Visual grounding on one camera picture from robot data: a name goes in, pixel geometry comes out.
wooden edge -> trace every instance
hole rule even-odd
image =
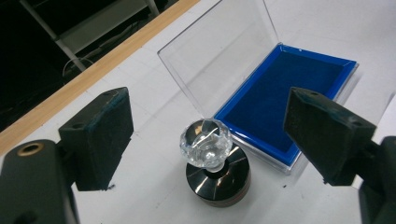
[[[69,105],[85,90],[104,77],[118,64],[145,45],[170,23],[193,7],[199,0],[179,0],[162,14],[126,39],[86,71],[52,94],[22,118],[0,133],[0,155],[9,152],[20,141]]]

brass insert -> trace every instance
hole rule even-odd
[[[26,145],[25,147],[22,147],[20,150],[18,150],[18,156],[25,157],[25,156],[32,156],[39,152],[41,149],[44,148],[44,144],[42,143],[31,143],[29,145]]]

faceted crystal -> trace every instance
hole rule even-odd
[[[221,170],[233,145],[230,130],[216,119],[195,121],[180,136],[181,154],[193,166]]]

blue velvet lining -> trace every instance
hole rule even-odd
[[[356,62],[278,45],[215,115],[231,132],[291,165],[298,149],[283,131],[290,87],[333,98]]]

round pedestal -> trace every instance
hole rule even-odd
[[[206,169],[187,164],[186,177],[191,189],[204,202],[216,206],[231,206],[246,195],[250,186],[248,157],[233,144],[224,167],[210,173]]]

